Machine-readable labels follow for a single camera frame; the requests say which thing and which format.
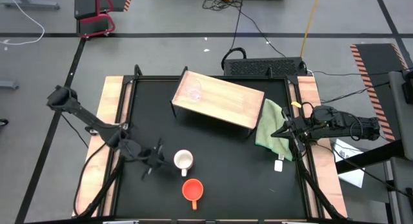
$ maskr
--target yellow cable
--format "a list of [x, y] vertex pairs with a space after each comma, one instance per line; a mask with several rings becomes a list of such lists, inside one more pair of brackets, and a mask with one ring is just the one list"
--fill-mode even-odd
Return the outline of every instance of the yellow cable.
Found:
[[305, 43], [307, 42], [308, 31], [310, 30], [312, 18], [313, 18], [313, 16], [314, 16], [314, 13], [316, 12], [317, 4], [318, 4], [318, 0], [315, 0], [315, 1], [314, 1], [314, 5], [312, 6], [312, 10], [311, 10], [311, 14], [310, 14], [310, 19], [308, 20], [308, 23], [307, 23], [307, 29], [305, 30], [303, 45], [301, 46], [301, 53], [300, 53], [300, 57], [301, 57], [301, 58], [304, 56]]

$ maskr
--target white cable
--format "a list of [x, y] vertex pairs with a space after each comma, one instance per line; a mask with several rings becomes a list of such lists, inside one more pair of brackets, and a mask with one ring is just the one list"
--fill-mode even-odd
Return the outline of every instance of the white cable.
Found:
[[6, 40], [4, 40], [4, 41], [0, 41], [0, 43], [5, 44], [5, 45], [11, 45], [11, 46], [20, 46], [20, 45], [29, 44], [29, 43], [36, 43], [36, 42], [40, 41], [40, 39], [41, 39], [41, 38], [44, 36], [44, 34], [45, 34], [45, 28], [43, 28], [42, 25], [40, 25], [37, 21], [35, 21], [33, 18], [31, 18], [29, 15], [27, 15], [27, 14], [25, 13], [25, 11], [23, 11], [23, 10], [20, 8], [19, 4], [17, 4], [17, 2], [16, 2], [15, 0], [12, 0], [12, 1], [15, 3], [15, 5], [20, 9], [20, 11], [21, 11], [26, 17], [28, 17], [30, 20], [32, 20], [34, 23], [36, 23], [38, 26], [40, 26], [40, 28], [41, 28], [43, 31], [42, 31], [40, 37], [39, 37], [38, 39], [34, 40], [34, 41], [28, 41], [28, 42], [24, 42], [24, 43], [8, 43], [8, 40], [9, 40], [9, 39], [6, 39]]
[[307, 69], [307, 72], [311, 72], [311, 76], [314, 77], [314, 73], [311, 70]]

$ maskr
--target white mug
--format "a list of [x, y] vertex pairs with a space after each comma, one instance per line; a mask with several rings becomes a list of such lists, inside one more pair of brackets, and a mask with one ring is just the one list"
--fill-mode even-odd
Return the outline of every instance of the white mug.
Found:
[[181, 174], [186, 177], [186, 173], [194, 164], [194, 157], [189, 150], [180, 150], [174, 156], [175, 166], [181, 169]]

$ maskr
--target wooden table frame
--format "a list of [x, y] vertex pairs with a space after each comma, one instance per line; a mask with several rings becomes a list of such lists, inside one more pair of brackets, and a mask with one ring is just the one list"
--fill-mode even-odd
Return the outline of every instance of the wooden table frame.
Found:
[[[97, 117], [105, 123], [122, 123], [127, 120], [127, 113], [129, 107], [129, 97], [132, 91], [132, 84], [129, 83], [123, 87], [123, 76], [109, 76], [105, 79], [99, 108], [97, 110]], [[298, 77], [299, 94], [301, 95], [301, 102], [310, 102], [314, 106], [320, 105], [318, 90], [314, 77]], [[292, 101], [296, 100], [296, 91], [293, 84], [290, 84], [290, 96]], [[124, 94], [123, 104], [119, 104], [121, 93]], [[303, 107], [304, 114], [309, 116], [312, 112], [310, 106]], [[297, 116], [299, 111], [294, 107], [294, 115]], [[90, 157], [101, 145], [102, 139], [99, 136], [92, 136], [89, 144], [87, 157]], [[318, 144], [330, 148], [330, 142], [328, 139], [320, 139]], [[110, 149], [104, 147], [98, 154], [92, 158], [85, 169], [81, 187], [79, 189], [79, 195], [77, 197], [77, 210], [78, 213], [84, 211], [89, 203], [95, 198], [99, 189], [102, 187], [106, 166], [108, 165], [108, 156]], [[322, 147], [312, 147], [312, 156], [314, 159], [315, 170], [317, 174], [317, 182], [320, 189], [323, 191], [328, 200], [333, 204], [337, 211], [347, 216], [343, 195], [341, 193], [341, 187], [336, 171], [336, 164], [332, 153], [323, 149]], [[113, 157], [112, 169], [117, 161], [117, 156]], [[305, 158], [305, 165], [308, 168], [308, 161]], [[319, 212], [317, 210], [317, 201], [315, 199], [312, 189], [307, 184], [308, 199], [310, 202], [310, 212], [312, 217], [318, 218]], [[101, 213], [104, 216], [110, 215], [110, 207], [112, 204], [114, 195], [114, 184], [112, 184], [105, 199], [105, 206], [101, 207]], [[327, 212], [323, 211], [325, 217], [329, 217]]]

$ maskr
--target black line on floor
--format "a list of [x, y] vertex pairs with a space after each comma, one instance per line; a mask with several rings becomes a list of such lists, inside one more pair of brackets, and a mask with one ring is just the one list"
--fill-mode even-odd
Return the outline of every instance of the black line on floor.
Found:
[[[70, 66], [70, 70], [68, 72], [68, 75], [65, 81], [66, 87], [70, 87], [70, 85], [72, 85], [73, 77], [76, 72], [77, 65], [79, 64], [79, 59], [82, 55], [82, 51], [84, 49], [85, 43], [86, 43], [86, 39], [81, 39], [79, 42], [79, 45], [77, 46], [77, 50], [76, 50], [75, 56], [72, 61], [72, 66]], [[30, 178], [30, 182], [28, 184], [25, 196], [23, 198], [23, 201], [21, 202], [19, 212], [17, 213], [17, 217], [15, 219], [15, 223], [20, 224], [20, 223], [25, 222], [28, 209], [30, 208], [33, 195], [36, 191], [37, 184], [39, 183], [39, 179], [40, 179], [43, 167], [45, 165], [47, 155], [50, 150], [50, 146], [52, 145], [54, 134], [56, 133], [56, 129], [59, 124], [60, 115], [61, 115], [60, 111], [54, 112], [52, 122], [49, 126], [49, 129], [46, 135], [45, 142], [43, 143], [39, 158], [37, 159], [36, 166], [34, 167], [32, 177]]]
[[[302, 38], [304, 33], [264, 33], [265, 37]], [[413, 34], [340, 34], [340, 33], [312, 33], [308, 38], [336, 38], [336, 39], [383, 39], [383, 38], [413, 38]], [[39, 37], [39, 33], [0, 33], [0, 37]], [[49, 33], [43, 37], [79, 37], [75, 33]], [[174, 38], [174, 37], [234, 37], [234, 33], [111, 33], [108, 37], [122, 38]], [[237, 33], [236, 37], [262, 37], [260, 33]]]
[[377, 0], [377, 2], [379, 3], [380, 9], [381, 9], [383, 15], [385, 16], [388, 27], [390, 27], [390, 30], [392, 31], [392, 34], [394, 34], [396, 43], [398, 44], [399, 49], [400, 49], [400, 53], [403, 56], [403, 58], [405, 59], [405, 62], [407, 64], [407, 66], [409, 68], [413, 67], [413, 62], [412, 62], [412, 59], [410, 58], [410, 54], [408, 53], [408, 51], [406, 49], [406, 46], [405, 46], [403, 40], [401, 39], [401, 36], [399, 35], [399, 32], [398, 32], [398, 30], [396, 28], [396, 25], [394, 24], [391, 16], [390, 16], [390, 13], [387, 10], [387, 7], [386, 7], [386, 4], [385, 4], [384, 0]]

